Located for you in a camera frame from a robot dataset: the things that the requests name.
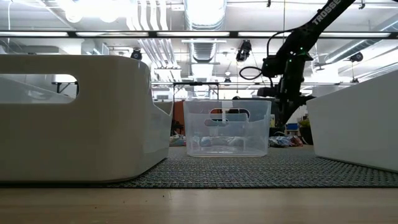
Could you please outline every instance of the ceiling pipe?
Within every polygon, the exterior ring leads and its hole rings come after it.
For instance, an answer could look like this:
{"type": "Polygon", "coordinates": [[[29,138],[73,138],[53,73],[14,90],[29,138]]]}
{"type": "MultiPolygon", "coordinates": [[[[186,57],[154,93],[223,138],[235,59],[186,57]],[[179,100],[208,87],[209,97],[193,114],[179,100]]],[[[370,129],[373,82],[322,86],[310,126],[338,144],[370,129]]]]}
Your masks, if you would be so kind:
{"type": "MultiPolygon", "coordinates": [[[[398,31],[398,14],[389,18],[388,20],[382,22],[376,26],[372,31],[380,32],[397,32],[398,31]]],[[[325,63],[336,63],[344,60],[378,42],[381,40],[353,40],[350,43],[344,45],[338,50],[328,54],[325,57],[325,63]]]]}
{"type": "MultiPolygon", "coordinates": [[[[127,17],[126,18],[126,25],[130,30],[135,30],[134,25],[132,23],[132,18],[131,17],[127,17]]],[[[142,39],[138,40],[138,44],[145,50],[145,53],[148,55],[149,59],[151,60],[151,62],[153,62],[153,66],[158,68],[158,65],[156,64],[156,60],[154,58],[154,56],[151,54],[150,50],[147,48],[147,46],[144,44],[144,42],[142,41],[142,39]]]]}
{"type": "MultiPolygon", "coordinates": [[[[167,19],[166,0],[159,0],[159,6],[160,6],[160,26],[162,30],[168,30],[169,28],[167,27],[167,21],[166,21],[167,19]]],[[[170,56],[169,62],[173,65],[174,68],[178,68],[171,39],[165,39],[165,40],[162,39],[160,41],[160,44],[163,47],[163,51],[169,53],[170,56]]]]}
{"type": "MultiPolygon", "coordinates": [[[[137,0],[126,0],[128,7],[131,7],[132,16],[126,18],[126,25],[130,30],[142,30],[142,27],[138,21],[138,2],[137,0]]],[[[139,45],[145,50],[145,53],[148,55],[149,59],[151,60],[152,64],[156,68],[162,67],[162,64],[156,60],[154,57],[154,52],[152,51],[151,47],[147,40],[138,40],[139,45]]]]}
{"type": "MultiPolygon", "coordinates": [[[[156,16],[156,10],[157,10],[156,0],[149,0],[149,4],[150,4],[150,26],[152,26],[153,30],[159,30],[159,26],[157,25],[157,16],[156,16]]],[[[166,56],[166,59],[167,59],[167,65],[166,65],[166,62],[165,62],[165,60],[163,58],[163,55],[162,55],[162,52],[160,51],[160,49],[158,47],[159,45],[157,44],[157,40],[151,39],[150,42],[152,43],[152,46],[155,46],[154,48],[155,48],[157,54],[160,57],[160,61],[162,62],[163,67],[164,68],[173,67],[171,65],[171,61],[169,60],[168,52],[164,52],[165,56],[166,56]]]]}
{"type": "MultiPolygon", "coordinates": [[[[147,0],[139,0],[141,4],[141,26],[144,30],[150,30],[147,22],[147,0]]],[[[150,39],[144,40],[144,43],[148,43],[147,47],[151,52],[153,52],[156,61],[160,63],[161,67],[166,67],[166,62],[162,58],[162,54],[160,54],[159,48],[155,45],[154,40],[150,39]]]]}

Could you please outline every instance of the fluorescent light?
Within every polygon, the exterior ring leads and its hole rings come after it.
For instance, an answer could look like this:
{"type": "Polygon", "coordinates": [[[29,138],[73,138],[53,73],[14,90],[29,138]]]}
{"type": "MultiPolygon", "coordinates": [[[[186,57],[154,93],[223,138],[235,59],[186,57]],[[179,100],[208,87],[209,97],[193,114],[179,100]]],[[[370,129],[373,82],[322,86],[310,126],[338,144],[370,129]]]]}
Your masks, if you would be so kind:
{"type": "Polygon", "coordinates": [[[291,34],[291,32],[284,32],[283,34],[278,34],[278,35],[276,35],[277,37],[283,37],[283,36],[285,36],[285,37],[287,37],[288,35],[290,35],[291,34]]]}
{"type": "MultiPolygon", "coordinates": [[[[238,32],[238,37],[272,37],[277,32],[238,32]]],[[[287,37],[290,35],[290,32],[285,32],[284,34],[278,34],[277,37],[287,37]]]]}
{"type": "Polygon", "coordinates": [[[68,37],[67,32],[22,32],[22,31],[2,31],[0,32],[2,37],[68,37]]]}
{"type": "Polygon", "coordinates": [[[188,31],[188,32],[158,32],[158,37],[227,37],[229,32],[202,32],[202,31],[188,31]]]}
{"type": "Polygon", "coordinates": [[[391,33],[389,32],[323,32],[320,37],[382,38],[390,35],[391,33]]]}
{"type": "Polygon", "coordinates": [[[148,32],[77,32],[79,37],[147,37],[148,32]]]}
{"type": "Polygon", "coordinates": [[[276,32],[238,32],[238,37],[271,37],[276,32]]]}
{"type": "Polygon", "coordinates": [[[181,43],[191,44],[191,43],[199,43],[199,44],[215,44],[215,43],[226,43],[226,40],[181,40],[181,43]]]}

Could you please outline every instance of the clutter on floor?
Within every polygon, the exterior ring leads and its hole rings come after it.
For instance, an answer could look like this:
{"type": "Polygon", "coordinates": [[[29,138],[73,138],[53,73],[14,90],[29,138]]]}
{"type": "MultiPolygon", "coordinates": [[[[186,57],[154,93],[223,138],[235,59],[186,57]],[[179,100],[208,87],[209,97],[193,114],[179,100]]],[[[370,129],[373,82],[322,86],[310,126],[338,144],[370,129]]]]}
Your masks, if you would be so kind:
{"type": "Polygon", "coordinates": [[[170,146],[186,146],[187,142],[185,140],[185,136],[182,134],[176,134],[174,136],[170,136],[170,146]]]}
{"type": "Polygon", "coordinates": [[[274,136],[268,139],[269,147],[302,147],[303,142],[298,136],[274,136]]]}

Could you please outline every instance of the security camera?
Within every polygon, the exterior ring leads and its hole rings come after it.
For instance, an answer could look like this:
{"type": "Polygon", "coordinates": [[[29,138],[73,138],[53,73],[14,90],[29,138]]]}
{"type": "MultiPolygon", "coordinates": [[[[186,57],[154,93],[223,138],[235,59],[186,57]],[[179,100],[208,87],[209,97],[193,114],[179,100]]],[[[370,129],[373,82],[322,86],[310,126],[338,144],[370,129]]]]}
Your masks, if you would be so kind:
{"type": "Polygon", "coordinates": [[[250,40],[243,40],[241,47],[238,50],[238,54],[236,54],[237,62],[244,62],[250,56],[251,44],[250,40]]]}
{"type": "Polygon", "coordinates": [[[358,52],[349,58],[351,62],[360,62],[363,60],[363,54],[358,52]]]}
{"type": "Polygon", "coordinates": [[[130,57],[136,60],[141,60],[142,59],[141,49],[133,49],[130,57]]]}

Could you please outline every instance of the ventilation duct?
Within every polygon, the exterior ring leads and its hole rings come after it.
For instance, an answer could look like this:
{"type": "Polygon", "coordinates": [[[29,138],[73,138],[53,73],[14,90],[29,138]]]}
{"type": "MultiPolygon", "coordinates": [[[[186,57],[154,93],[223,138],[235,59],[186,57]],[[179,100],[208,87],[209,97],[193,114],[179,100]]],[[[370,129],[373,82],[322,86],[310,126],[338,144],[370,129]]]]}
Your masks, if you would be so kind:
{"type": "MultiPolygon", "coordinates": [[[[184,0],[185,23],[188,30],[221,30],[226,10],[226,0],[184,0]]],[[[206,63],[214,59],[216,43],[190,43],[191,59],[204,64],[191,65],[195,80],[211,77],[213,65],[206,63]]],[[[207,97],[208,86],[195,86],[197,97],[207,97]]]]}
{"type": "MultiPolygon", "coordinates": [[[[220,30],[224,23],[226,0],[184,0],[188,30],[220,30]]],[[[190,52],[197,62],[210,62],[217,44],[191,43],[190,52]]]]}
{"type": "MultiPolygon", "coordinates": [[[[397,32],[398,31],[398,14],[376,26],[372,31],[379,32],[397,32]]],[[[325,57],[325,63],[336,63],[346,59],[381,40],[354,40],[340,49],[328,54],[325,57]]]]}

